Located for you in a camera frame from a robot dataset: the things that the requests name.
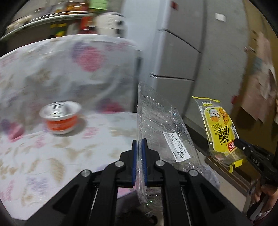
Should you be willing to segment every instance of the white label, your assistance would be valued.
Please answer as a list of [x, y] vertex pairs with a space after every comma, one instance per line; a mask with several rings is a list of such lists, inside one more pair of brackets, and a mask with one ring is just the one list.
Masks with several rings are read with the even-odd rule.
[[232, 127], [232, 130], [233, 130], [233, 132], [234, 132], [235, 138], [239, 138], [239, 136], [238, 136], [238, 134], [237, 134], [237, 130], [235, 129], [235, 125], [232, 124], [231, 127]]
[[215, 19], [226, 22], [226, 17], [220, 13], [215, 13]]
[[163, 135], [173, 153], [176, 162], [182, 162], [190, 158], [188, 151], [178, 137], [177, 133], [163, 132]]

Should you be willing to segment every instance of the qr code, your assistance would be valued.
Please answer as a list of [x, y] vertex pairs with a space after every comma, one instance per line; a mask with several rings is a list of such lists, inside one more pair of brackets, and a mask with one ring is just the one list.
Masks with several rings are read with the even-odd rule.
[[179, 157], [180, 157], [181, 159], [182, 159], [182, 158], [185, 158], [185, 156], [184, 156], [184, 154], [183, 154], [182, 151], [178, 152], [178, 155], [179, 155]]

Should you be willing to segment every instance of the product label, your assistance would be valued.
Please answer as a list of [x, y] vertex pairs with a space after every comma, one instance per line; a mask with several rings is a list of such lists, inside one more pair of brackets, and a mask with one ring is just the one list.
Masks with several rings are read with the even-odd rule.
[[47, 127], [53, 131], [62, 131], [73, 127], [77, 123], [78, 117], [60, 120], [60, 121], [46, 121]]
[[237, 133], [230, 116], [221, 107], [207, 107], [204, 116], [212, 136], [213, 149], [227, 154], [233, 152]]
[[202, 104], [203, 104], [205, 107], [212, 106], [212, 103], [211, 103], [210, 101], [202, 101]]
[[188, 151], [178, 137], [177, 133], [163, 132], [163, 135], [173, 153], [176, 162], [182, 162], [190, 158]]

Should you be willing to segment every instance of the cartoon character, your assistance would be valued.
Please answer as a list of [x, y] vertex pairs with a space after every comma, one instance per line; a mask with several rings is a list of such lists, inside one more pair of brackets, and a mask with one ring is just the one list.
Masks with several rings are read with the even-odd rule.
[[229, 116], [227, 114], [227, 112], [225, 112], [225, 110], [223, 108], [219, 108], [219, 112], [220, 112], [220, 117], [223, 118], [224, 124], [227, 125], [229, 122]]
[[212, 121], [218, 122], [220, 120], [218, 111], [215, 108], [211, 108], [211, 109], [209, 109], [209, 111], [207, 110], [207, 113], [209, 113], [210, 119]]

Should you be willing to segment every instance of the yellow snack package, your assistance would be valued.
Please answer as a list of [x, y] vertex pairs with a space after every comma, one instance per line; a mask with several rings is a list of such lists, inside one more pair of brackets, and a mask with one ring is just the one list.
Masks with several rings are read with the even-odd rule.
[[232, 172], [233, 165], [240, 166], [245, 155], [234, 145], [234, 139], [238, 138], [238, 134], [230, 116], [218, 100], [193, 98], [203, 118], [210, 155], [224, 166], [230, 167]]

